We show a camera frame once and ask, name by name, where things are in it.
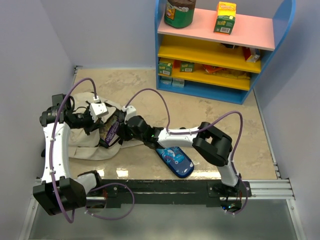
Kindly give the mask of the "purple 52-Storey Treehouse book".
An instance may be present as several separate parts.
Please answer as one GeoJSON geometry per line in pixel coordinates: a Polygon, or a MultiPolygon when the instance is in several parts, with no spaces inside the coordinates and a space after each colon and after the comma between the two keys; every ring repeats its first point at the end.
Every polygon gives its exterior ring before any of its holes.
{"type": "Polygon", "coordinates": [[[119,118],[112,116],[99,128],[99,146],[103,148],[110,148],[115,145],[119,140],[117,132],[120,127],[119,118]]]}

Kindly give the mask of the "beige canvas backpack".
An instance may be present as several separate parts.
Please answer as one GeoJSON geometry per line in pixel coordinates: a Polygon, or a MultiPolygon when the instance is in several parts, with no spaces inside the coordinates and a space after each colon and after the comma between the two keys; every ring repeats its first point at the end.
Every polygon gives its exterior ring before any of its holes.
{"type": "MultiPolygon", "coordinates": [[[[92,103],[105,103],[108,114],[100,118],[102,125],[111,117],[118,117],[119,112],[122,112],[122,107],[119,103],[108,100],[106,98],[95,99],[93,92],[83,92],[71,95],[75,100],[74,113],[84,113],[86,109],[89,110],[92,103]]],[[[89,161],[102,161],[113,158],[120,149],[130,148],[142,145],[142,142],[136,139],[129,141],[119,141],[110,148],[99,146],[99,129],[86,135],[82,129],[72,129],[68,141],[68,156],[69,158],[89,160],[89,161]]]]}

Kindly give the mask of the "blue shark pencil case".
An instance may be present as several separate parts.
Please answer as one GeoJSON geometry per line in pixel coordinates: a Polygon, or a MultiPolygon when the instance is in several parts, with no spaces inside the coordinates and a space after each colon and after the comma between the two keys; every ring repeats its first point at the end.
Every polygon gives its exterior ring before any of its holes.
{"type": "Polygon", "coordinates": [[[180,179],[185,179],[194,171],[192,160],[179,147],[155,150],[165,165],[180,179]]]}

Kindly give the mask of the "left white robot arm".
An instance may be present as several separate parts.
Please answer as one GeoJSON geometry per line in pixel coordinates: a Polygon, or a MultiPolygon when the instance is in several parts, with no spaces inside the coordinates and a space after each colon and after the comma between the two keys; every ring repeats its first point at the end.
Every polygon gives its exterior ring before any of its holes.
{"type": "Polygon", "coordinates": [[[43,111],[39,121],[45,136],[45,166],[41,183],[33,187],[33,196],[50,215],[74,211],[86,205],[87,194],[99,196],[104,190],[96,170],[72,179],[69,171],[69,137],[72,129],[89,135],[98,129],[90,111],[75,113],[75,99],[65,94],[52,96],[52,106],[43,111]]]}

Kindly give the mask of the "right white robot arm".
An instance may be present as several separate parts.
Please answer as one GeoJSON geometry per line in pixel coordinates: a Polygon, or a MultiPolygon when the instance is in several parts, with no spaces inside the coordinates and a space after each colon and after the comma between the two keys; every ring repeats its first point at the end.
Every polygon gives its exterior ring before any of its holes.
{"type": "Polygon", "coordinates": [[[117,135],[123,141],[138,140],[150,149],[184,147],[195,149],[209,164],[216,166],[221,183],[214,188],[221,196],[234,197],[241,190],[232,164],[232,138],[208,122],[189,129],[165,129],[147,124],[140,115],[122,119],[117,135]]]}

